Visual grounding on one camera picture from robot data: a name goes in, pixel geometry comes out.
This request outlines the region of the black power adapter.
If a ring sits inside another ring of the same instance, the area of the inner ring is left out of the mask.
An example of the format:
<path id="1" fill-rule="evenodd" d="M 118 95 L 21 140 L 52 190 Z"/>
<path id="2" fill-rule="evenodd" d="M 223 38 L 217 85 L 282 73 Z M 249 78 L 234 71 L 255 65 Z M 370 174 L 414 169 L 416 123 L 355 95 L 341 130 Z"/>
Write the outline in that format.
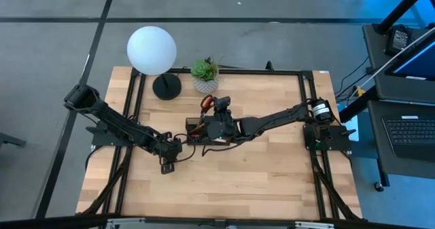
<path id="1" fill-rule="evenodd" d="M 389 31 L 385 54 L 394 56 L 410 44 L 411 30 L 404 26 L 392 27 Z"/>

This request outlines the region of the monitor with blue screen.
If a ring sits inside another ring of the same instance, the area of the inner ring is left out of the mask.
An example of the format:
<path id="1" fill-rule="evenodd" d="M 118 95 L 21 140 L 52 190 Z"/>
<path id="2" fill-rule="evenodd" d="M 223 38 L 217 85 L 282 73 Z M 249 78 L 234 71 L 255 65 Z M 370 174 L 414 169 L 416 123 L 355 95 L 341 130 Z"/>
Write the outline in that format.
<path id="1" fill-rule="evenodd" d="M 404 56 L 399 56 L 386 75 L 435 81 L 435 37 L 429 37 Z"/>

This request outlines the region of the black stand foot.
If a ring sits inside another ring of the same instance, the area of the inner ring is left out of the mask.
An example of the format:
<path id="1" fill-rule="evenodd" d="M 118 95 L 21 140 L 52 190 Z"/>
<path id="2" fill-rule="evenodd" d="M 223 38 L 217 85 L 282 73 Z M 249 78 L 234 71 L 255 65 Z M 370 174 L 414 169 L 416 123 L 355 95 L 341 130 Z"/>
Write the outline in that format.
<path id="1" fill-rule="evenodd" d="M 12 144 L 15 146 L 24 147 L 27 142 L 17 137 L 13 137 L 5 133 L 0 133 L 0 148 L 3 144 Z"/>

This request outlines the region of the black keyboard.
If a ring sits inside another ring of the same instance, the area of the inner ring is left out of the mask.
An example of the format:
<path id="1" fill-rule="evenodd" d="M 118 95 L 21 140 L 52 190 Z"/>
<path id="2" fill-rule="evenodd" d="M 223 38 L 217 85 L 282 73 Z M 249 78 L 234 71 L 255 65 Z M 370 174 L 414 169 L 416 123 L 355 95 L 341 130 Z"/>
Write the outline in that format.
<path id="1" fill-rule="evenodd" d="M 384 116 L 382 122 L 394 156 L 435 162 L 435 116 Z"/>

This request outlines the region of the red-handled scissors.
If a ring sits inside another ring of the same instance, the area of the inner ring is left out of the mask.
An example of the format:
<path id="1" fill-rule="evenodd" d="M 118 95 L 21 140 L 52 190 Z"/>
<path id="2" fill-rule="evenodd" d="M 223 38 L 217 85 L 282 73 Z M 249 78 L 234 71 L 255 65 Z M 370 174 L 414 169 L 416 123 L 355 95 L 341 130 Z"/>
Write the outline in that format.
<path id="1" fill-rule="evenodd" d="M 200 113 L 200 122 L 203 121 L 203 118 L 205 117 L 205 114 L 211 109 L 214 108 L 214 97 L 211 94 L 206 95 L 201 103 L 200 103 L 200 107 L 201 107 L 201 113 Z"/>

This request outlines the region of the black mesh desk organizer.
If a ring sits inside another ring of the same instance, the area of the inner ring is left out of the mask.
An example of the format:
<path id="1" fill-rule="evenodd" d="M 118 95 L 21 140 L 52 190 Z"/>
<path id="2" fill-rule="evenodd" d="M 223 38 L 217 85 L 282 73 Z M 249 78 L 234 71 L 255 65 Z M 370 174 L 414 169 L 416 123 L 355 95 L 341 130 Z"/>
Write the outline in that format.
<path id="1" fill-rule="evenodd" d="M 201 133 L 201 137 L 199 139 L 193 139 L 190 136 L 189 131 L 192 130 L 197 124 L 204 123 L 203 121 L 200 122 L 200 118 L 186 118 L 185 127 L 186 127 L 186 134 L 187 134 L 187 142 L 188 145 L 226 145 L 225 141 L 219 141 L 217 139 L 211 139 L 208 136 L 207 132 L 207 123 L 204 123 L 204 129 Z"/>

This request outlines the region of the succulent in triangle-pattern pot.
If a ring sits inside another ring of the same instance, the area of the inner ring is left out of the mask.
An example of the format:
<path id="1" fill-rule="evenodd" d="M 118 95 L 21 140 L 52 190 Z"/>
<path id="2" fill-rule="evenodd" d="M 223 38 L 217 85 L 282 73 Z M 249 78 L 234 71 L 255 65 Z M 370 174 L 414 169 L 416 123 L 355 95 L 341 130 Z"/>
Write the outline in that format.
<path id="1" fill-rule="evenodd" d="M 197 60 L 190 68 L 194 87 L 203 94 L 211 94 L 218 88 L 219 67 L 211 57 Z"/>

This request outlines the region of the white globe table lamp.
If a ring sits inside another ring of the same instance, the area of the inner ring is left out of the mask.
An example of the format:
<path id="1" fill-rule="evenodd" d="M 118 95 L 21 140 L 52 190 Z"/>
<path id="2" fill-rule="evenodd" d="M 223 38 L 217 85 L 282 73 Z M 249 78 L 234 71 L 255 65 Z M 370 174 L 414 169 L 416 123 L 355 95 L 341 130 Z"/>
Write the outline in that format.
<path id="1" fill-rule="evenodd" d="M 152 90 L 159 99 L 169 101 L 179 96 L 181 80 L 169 73 L 177 57 L 177 46 L 166 30 L 153 26 L 137 29 L 129 37 L 126 51 L 138 72 L 156 77 Z"/>

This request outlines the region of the black slanted support pole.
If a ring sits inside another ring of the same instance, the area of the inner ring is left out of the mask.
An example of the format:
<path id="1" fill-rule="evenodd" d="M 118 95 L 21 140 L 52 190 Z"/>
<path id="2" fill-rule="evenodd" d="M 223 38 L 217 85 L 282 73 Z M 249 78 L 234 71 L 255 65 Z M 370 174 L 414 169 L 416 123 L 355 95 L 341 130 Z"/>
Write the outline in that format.
<path id="1" fill-rule="evenodd" d="M 420 29 L 435 26 L 435 0 L 401 0 L 399 4 L 380 23 L 373 23 L 372 27 L 377 34 L 385 35 L 397 22 L 410 24 L 402 20 L 409 10 L 414 15 L 414 21 Z"/>

